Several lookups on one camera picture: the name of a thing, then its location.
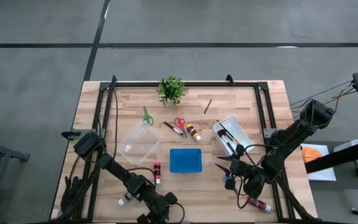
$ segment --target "white container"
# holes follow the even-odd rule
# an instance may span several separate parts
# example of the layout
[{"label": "white container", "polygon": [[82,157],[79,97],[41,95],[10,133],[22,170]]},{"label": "white container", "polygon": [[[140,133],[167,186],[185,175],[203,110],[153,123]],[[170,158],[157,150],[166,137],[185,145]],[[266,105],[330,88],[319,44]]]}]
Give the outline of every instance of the white container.
[{"label": "white container", "polygon": [[358,139],[348,141],[347,143],[341,144],[340,146],[336,146],[334,148],[334,152],[338,152],[338,151],[343,150],[347,147],[355,146],[357,144],[358,144]]},{"label": "white container", "polygon": [[[248,138],[244,130],[241,128],[237,117],[232,115],[220,122],[239,142],[245,147],[255,144],[251,139]],[[233,152],[230,150],[229,146],[226,144],[225,140],[219,137],[218,131],[222,130],[222,126],[219,123],[216,123],[214,125],[214,136],[218,143],[222,146],[224,152],[226,155],[230,156]],[[229,141],[229,144],[233,147],[234,150],[236,150],[236,144],[233,143],[229,138],[226,137],[226,139]],[[247,152],[253,150],[255,146],[251,146],[247,149]]]},{"label": "white container", "polygon": [[143,121],[117,145],[118,152],[131,164],[141,164],[160,144],[158,131]]}]

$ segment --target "potted plant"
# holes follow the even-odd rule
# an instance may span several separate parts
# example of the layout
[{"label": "potted plant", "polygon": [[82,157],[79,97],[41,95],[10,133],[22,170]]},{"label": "potted plant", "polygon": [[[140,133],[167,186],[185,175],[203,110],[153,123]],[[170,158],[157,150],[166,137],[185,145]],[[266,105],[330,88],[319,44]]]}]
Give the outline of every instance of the potted plant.
[{"label": "potted plant", "polygon": [[161,100],[165,106],[168,100],[173,102],[176,106],[180,103],[180,98],[185,96],[185,83],[182,82],[181,78],[177,78],[174,75],[170,75],[168,78],[163,78],[160,81],[158,89],[156,90],[161,95]]}]

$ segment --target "concrete floor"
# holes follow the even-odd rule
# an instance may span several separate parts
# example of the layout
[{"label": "concrete floor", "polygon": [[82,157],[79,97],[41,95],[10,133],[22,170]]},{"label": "concrete floor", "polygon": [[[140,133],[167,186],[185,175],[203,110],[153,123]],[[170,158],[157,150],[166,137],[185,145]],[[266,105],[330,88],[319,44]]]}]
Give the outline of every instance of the concrete floor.
[{"label": "concrete floor", "polygon": [[[103,0],[2,1],[0,43],[92,43]],[[358,1],[174,1],[110,3],[101,42],[358,42]],[[31,153],[12,161],[0,222],[48,219],[91,49],[0,49],[0,145]],[[99,49],[91,80],[284,80],[295,102],[350,80],[358,48]],[[318,96],[324,101],[335,89]],[[358,139],[358,96],[339,102],[312,140]],[[314,190],[319,217],[358,223],[358,192]]]}]

